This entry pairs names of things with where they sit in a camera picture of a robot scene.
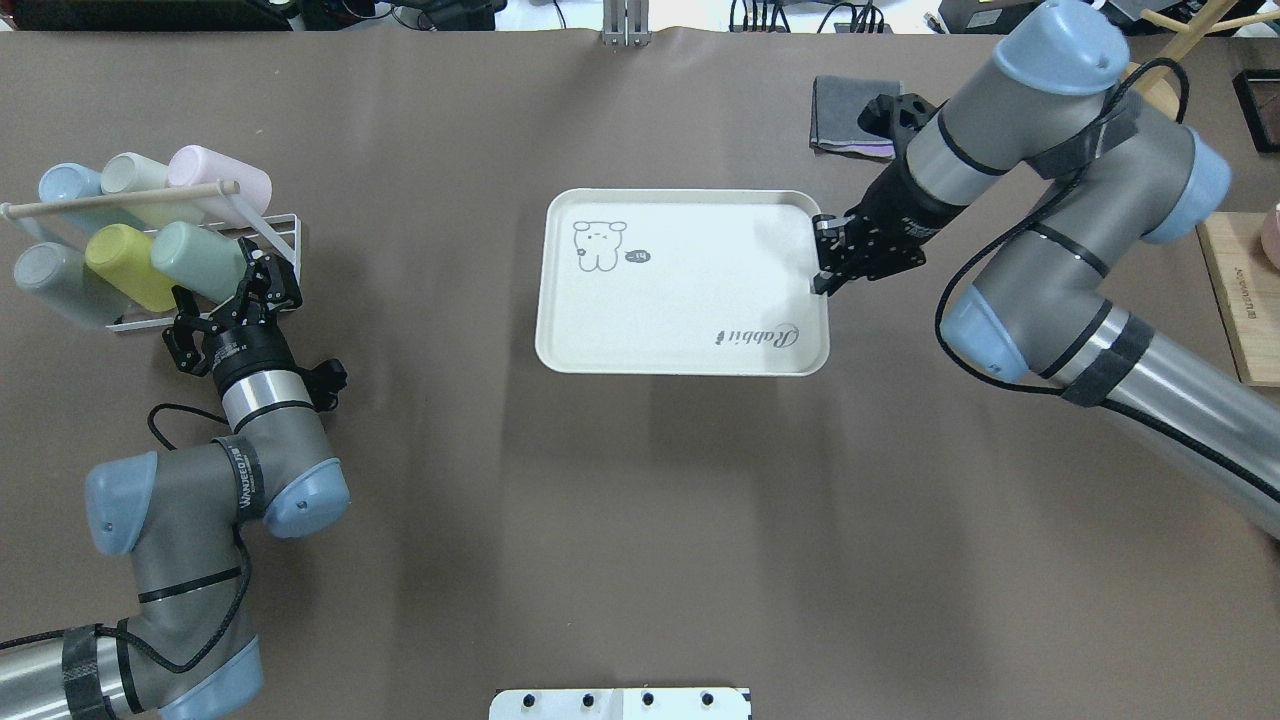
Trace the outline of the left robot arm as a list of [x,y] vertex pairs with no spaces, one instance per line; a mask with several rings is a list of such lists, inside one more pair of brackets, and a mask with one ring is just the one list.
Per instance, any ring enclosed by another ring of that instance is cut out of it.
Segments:
[[264,682],[244,610],[251,562],[241,536],[261,521],[279,538],[333,524],[349,491],[320,415],[346,369],[300,366],[276,316],[302,302],[292,264],[238,242],[247,268],[234,295],[202,316],[174,288],[163,333],[175,365],[210,375],[229,433],[206,445],[97,465],[84,503],[97,550],[131,557],[140,610],[3,643],[5,719],[216,719]]

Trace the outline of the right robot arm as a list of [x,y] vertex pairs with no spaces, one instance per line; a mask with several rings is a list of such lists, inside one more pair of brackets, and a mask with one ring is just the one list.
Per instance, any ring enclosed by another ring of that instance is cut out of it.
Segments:
[[1189,233],[1231,172],[1192,128],[1152,108],[1101,12],[1047,1],[945,104],[881,96],[864,117],[896,155],[842,217],[819,215],[818,295],[923,264],[923,245],[1019,164],[1043,201],[980,251],[984,269],[934,332],[963,369],[1006,389],[1103,407],[1169,438],[1210,488],[1277,534],[1277,409],[1100,292],[1137,242]]

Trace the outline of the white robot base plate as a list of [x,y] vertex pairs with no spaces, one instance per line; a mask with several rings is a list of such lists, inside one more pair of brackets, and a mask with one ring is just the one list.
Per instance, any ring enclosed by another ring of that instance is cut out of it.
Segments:
[[733,687],[508,689],[489,719],[751,719],[750,691]]

